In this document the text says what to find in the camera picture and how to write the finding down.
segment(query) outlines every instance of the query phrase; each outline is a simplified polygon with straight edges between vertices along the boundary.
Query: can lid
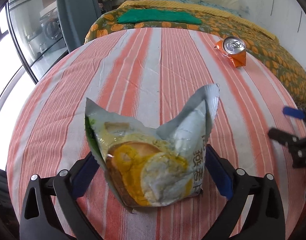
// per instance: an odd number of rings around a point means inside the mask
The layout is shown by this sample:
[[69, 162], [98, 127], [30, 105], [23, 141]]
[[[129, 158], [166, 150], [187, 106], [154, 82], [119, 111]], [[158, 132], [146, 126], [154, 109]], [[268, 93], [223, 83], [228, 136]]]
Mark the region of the can lid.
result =
[[235, 36], [228, 36], [223, 40], [223, 50], [228, 54], [239, 54], [246, 49], [244, 41]]

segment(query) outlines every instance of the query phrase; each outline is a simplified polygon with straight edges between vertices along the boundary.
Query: orange can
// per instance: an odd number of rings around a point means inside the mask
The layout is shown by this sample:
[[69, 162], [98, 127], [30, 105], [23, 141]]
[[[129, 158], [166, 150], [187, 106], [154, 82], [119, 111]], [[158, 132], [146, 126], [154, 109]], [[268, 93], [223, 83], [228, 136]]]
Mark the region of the orange can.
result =
[[227, 56], [235, 67], [246, 65], [246, 45], [244, 41], [235, 36], [228, 36], [216, 43], [216, 47]]

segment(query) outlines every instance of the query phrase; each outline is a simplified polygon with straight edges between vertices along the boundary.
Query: green towel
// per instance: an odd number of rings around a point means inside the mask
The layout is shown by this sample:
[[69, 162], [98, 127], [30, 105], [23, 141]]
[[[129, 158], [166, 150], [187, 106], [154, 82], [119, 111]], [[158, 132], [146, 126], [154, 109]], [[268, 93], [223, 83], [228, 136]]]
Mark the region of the green towel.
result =
[[130, 9], [120, 16], [118, 23], [140, 22], [177, 22], [188, 24], [202, 24], [202, 21], [187, 12], [175, 12], [158, 9]]

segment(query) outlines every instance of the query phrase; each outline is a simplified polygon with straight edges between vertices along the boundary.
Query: snack bag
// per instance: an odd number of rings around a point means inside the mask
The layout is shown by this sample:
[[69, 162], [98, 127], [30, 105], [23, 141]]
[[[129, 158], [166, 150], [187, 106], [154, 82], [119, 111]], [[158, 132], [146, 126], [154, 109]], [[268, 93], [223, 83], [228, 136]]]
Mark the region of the snack bag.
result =
[[218, 86], [203, 86], [177, 117], [153, 129], [87, 99], [90, 149], [125, 207], [166, 206], [200, 193], [218, 101]]

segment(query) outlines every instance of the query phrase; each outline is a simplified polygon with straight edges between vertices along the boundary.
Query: pink striped sheet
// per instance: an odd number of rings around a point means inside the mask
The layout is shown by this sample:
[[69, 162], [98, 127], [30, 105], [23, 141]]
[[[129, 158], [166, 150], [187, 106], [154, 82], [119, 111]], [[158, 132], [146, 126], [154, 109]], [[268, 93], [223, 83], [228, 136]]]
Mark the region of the pink striped sheet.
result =
[[[235, 168], [274, 174], [288, 237], [304, 205], [304, 171], [292, 168], [290, 154], [267, 132], [277, 127], [303, 137], [304, 124], [282, 114], [284, 105], [295, 104], [264, 65], [247, 55], [247, 65], [236, 69], [214, 49], [216, 41], [189, 30], [132, 29], [98, 38], [59, 62], [35, 88], [13, 133], [7, 172], [16, 215], [32, 174], [54, 176], [89, 152], [83, 130], [86, 97], [156, 128], [174, 118], [199, 87], [218, 83], [221, 100], [209, 143]], [[78, 204], [105, 239], [199, 240], [226, 203], [207, 172], [203, 188], [198, 197], [129, 214], [99, 170]], [[248, 201], [232, 235], [241, 230], [249, 206]], [[55, 207], [72, 234], [56, 200]]]

